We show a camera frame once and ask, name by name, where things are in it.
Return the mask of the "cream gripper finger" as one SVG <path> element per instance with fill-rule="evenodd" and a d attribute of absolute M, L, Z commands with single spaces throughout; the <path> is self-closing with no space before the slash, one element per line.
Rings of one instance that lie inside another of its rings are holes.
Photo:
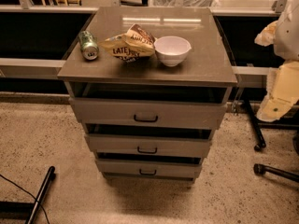
<path fill-rule="evenodd" d="M 271 68 L 266 78 L 266 91 L 256 117 L 273 122 L 299 101 L 299 62 L 287 61 L 278 69 Z"/>
<path fill-rule="evenodd" d="M 254 43 L 260 46 L 267 47 L 274 43 L 275 31 L 277 28 L 277 21 L 269 23 L 263 30 L 257 34 Z"/>

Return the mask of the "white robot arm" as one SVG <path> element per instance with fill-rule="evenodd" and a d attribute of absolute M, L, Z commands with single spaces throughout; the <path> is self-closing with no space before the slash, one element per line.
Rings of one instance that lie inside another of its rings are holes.
<path fill-rule="evenodd" d="M 271 68 L 266 79 L 266 95 L 256 117 L 273 122 L 287 114 L 299 101 L 299 0 L 291 0 L 277 21 L 269 23 L 254 39 L 257 45 L 272 45 L 284 60 Z"/>

